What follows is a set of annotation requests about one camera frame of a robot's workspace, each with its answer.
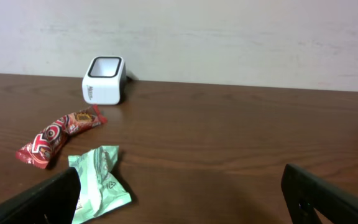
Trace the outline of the red chocolate bar wrapper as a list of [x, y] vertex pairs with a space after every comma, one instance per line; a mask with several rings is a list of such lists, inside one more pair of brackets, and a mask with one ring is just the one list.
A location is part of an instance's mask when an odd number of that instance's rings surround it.
[[16, 152], [16, 158], [40, 169], [48, 168], [52, 159], [59, 153], [72, 136], [107, 123], [97, 105], [66, 114], [41, 130], [31, 142]]

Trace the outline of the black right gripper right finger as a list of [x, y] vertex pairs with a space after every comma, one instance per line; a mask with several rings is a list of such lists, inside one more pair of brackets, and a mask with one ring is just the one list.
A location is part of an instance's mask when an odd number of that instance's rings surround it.
[[287, 164], [282, 193], [293, 223], [358, 223], [358, 198], [294, 164]]

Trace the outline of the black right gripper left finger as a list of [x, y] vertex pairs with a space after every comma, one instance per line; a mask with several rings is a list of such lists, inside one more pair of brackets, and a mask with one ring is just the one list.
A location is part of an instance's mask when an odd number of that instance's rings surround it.
[[76, 169], [45, 180], [0, 204], [2, 223], [67, 223], [73, 220], [81, 190]]

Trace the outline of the mint green snack packet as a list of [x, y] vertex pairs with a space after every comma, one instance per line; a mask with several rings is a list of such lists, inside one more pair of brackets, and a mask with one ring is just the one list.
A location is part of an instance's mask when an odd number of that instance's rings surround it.
[[113, 176], [119, 146], [99, 146], [80, 156], [68, 156], [78, 173], [81, 190], [72, 224], [81, 224], [132, 202], [129, 192]]

